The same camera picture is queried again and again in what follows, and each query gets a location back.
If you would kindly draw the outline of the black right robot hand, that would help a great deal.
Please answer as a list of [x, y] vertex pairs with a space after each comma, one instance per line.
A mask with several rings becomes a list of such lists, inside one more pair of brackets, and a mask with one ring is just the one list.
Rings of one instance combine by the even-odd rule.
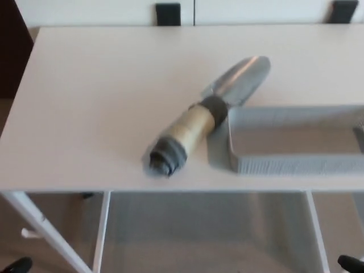
[[337, 260], [338, 264], [347, 272], [363, 273], [363, 261], [348, 255], [340, 255]]

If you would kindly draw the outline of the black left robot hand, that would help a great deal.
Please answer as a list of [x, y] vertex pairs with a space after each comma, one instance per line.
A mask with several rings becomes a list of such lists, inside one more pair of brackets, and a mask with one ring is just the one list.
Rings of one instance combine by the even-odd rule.
[[29, 257], [23, 257], [1, 270], [1, 273], [28, 273], [33, 265]]

